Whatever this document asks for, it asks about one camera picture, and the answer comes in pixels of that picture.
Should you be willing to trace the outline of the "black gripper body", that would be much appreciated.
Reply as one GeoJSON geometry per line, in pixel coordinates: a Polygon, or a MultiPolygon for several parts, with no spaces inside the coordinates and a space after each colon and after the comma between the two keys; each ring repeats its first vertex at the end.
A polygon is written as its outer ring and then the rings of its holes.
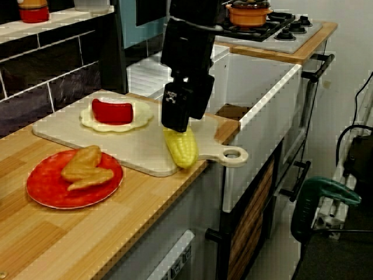
{"type": "Polygon", "coordinates": [[[167,23],[161,63],[171,69],[174,83],[213,83],[209,75],[215,39],[215,17],[184,20],[171,17],[167,23]]]}

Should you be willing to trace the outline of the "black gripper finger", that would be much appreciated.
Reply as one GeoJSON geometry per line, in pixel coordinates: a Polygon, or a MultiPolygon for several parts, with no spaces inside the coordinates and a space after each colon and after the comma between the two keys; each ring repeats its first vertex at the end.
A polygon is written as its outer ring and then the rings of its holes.
{"type": "Polygon", "coordinates": [[[192,87],[192,103],[190,116],[200,120],[207,108],[212,94],[214,77],[211,75],[193,76],[189,79],[192,87]]]}
{"type": "Polygon", "coordinates": [[[162,99],[161,123],[177,132],[187,130],[191,110],[191,89],[185,82],[166,84],[162,99]]]}

